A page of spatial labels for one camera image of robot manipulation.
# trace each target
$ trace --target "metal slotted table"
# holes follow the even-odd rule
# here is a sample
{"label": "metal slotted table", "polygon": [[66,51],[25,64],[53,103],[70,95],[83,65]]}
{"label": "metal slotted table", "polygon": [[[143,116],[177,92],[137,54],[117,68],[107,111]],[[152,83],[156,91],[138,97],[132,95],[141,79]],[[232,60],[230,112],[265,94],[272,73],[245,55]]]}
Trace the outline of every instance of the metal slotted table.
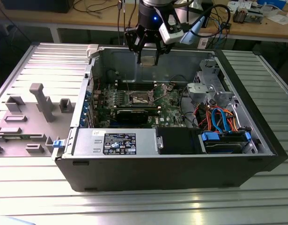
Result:
{"label": "metal slotted table", "polygon": [[[86,48],[62,44],[31,47],[0,91],[0,111],[6,110],[2,99],[16,78],[24,75],[30,82],[49,78],[26,76],[28,68],[61,64],[84,71],[88,64],[85,53],[80,58],[74,51],[85,52]],[[288,154],[288,87],[262,57],[252,52],[224,54]],[[81,84],[78,77],[76,86]],[[271,172],[256,174],[239,188],[78,193],[50,157],[0,157],[0,215],[37,225],[288,224],[288,160]]]}

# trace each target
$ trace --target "workbench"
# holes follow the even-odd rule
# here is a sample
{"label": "workbench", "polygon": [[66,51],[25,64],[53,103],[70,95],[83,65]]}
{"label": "workbench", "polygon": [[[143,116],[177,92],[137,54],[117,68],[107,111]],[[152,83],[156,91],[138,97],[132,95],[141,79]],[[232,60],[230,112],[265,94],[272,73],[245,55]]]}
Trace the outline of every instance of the workbench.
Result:
{"label": "workbench", "polygon": [[[28,100],[28,88],[15,89],[20,81],[25,81],[24,87],[44,83],[55,92],[52,102],[81,86],[89,63],[87,47],[31,46],[0,89],[0,112],[7,110],[3,102],[10,91]],[[288,86],[276,73],[264,73],[271,67],[259,61],[261,56],[223,52],[288,154]],[[251,73],[251,66],[258,72]],[[58,73],[49,75],[52,69]],[[61,94],[54,90],[59,84]],[[76,102],[75,94],[66,97]],[[51,157],[0,157],[0,215],[36,225],[288,224],[288,160],[271,172],[257,173],[241,187],[75,192]]]}
{"label": "workbench", "polygon": [[[102,0],[87,0],[87,5],[102,3]],[[116,0],[109,0],[101,6],[93,7],[93,9],[100,9],[107,6],[115,5]],[[227,0],[217,0],[216,4],[227,4]],[[5,14],[18,26],[34,26],[34,27],[47,27],[51,31],[53,41],[61,43],[61,37],[58,29],[81,29],[81,30],[108,30],[117,31],[118,8],[111,7],[101,11],[100,16],[89,15],[87,13],[78,12],[73,8],[67,13],[52,13],[52,12],[36,12],[36,11],[20,11],[20,10],[5,10],[3,5],[0,4]],[[81,2],[76,5],[80,10],[85,10],[84,4]],[[126,4],[126,25],[129,16],[132,12],[133,4]],[[131,26],[134,27],[137,23],[138,6],[131,20]],[[223,9],[218,10],[219,15],[224,19],[227,14]],[[288,42],[288,24],[280,25],[276,22],[270,21],[266,18],[259,23],[234,23],[230,20],[231,29],[228,34],[230,39],[244,39],[244,40],[258,40],[258,41],[275,41],[275,42]],[[0,12],[0,24],[11,24],[11,22]],[[123,15],[120,17],[120,30],[123,31]],[[213,21],[209,22],[206,28],[200,30],[200,34],[214,33],[217,28]]]}

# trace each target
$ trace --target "power supply label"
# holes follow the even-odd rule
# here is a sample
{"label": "power supply label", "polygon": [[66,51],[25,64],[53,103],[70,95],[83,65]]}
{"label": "power supply label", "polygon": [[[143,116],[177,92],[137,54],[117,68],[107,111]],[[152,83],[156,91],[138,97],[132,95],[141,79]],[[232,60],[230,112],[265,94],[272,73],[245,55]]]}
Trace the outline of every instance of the power supply label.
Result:
{"label": "power supply label", "polygon": [[135,134],[105,134],[103,154],[136,155]]}

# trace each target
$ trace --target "wooden table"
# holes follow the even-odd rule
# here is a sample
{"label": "wooden table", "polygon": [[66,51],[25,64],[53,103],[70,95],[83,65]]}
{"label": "wooden table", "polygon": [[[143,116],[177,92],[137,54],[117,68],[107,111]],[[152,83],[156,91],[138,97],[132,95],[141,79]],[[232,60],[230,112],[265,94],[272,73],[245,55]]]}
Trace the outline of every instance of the wooden table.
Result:
{"label": "wooden table", "polygon": [[[87,0],[87,5],[102,3],[103,0]],[[227,3],[227,0],[217,0],[218,3]],[[115,5],[116,0],[109,0],[101,6],[94,6],[92,9],[97,10],[107,6]],[[59,28],[68,29],[82,29],[82,30],[117,30],[117,16],[118,8],[111,7],[104,11],[101,11],[101,18],[89,15],[87,13],[78,12],[73,8],[67,14],[52,13],[52,12],[35,12],[35,11],[20,11],[20,10],[5,10],[3,5],[0,4],[5,14],[16,24],[23,26],[36,26],[36,27],[48,27],[51,31],[53,41],[60,43],[61,38],[58,33]],[[76,5],[80,10],[85,10],[84,4],[81,2]],[[126,24],[133,9],[133,4],[126,4]],[[218,10],[221,17],[227,18],[227,14],[224,10]],[[138,6],[136,7],[132,26],[137,23]],[[230,33],[228,38],[233,39],[246,39],[246,40],[260,40],[260,41],[276,41],[276,42],[288,42],[288,24],[280,25],[266,18],[263,19],[261,24],[259,23],[234,23],[232,19]],[[8,19],[0,12],[0,24],[11,24]],[[120,30],[123,31],[123,15],[121,13],[120,18]],[[217,30],[212,21],[209,22],[207,28],[201,29],[202,34],[211,34]]]}

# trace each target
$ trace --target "motherboard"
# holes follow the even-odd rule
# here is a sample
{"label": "motherboard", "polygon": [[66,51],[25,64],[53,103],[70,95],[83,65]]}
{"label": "motherboard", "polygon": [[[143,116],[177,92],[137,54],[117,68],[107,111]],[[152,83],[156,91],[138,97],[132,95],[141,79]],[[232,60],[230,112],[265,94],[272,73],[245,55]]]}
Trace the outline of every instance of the motherboard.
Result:
{"label": "motherboard", "polygon": [[170,83],[102,84],[89,99],[87,127],[185,127],[179,107],[180,92]]}

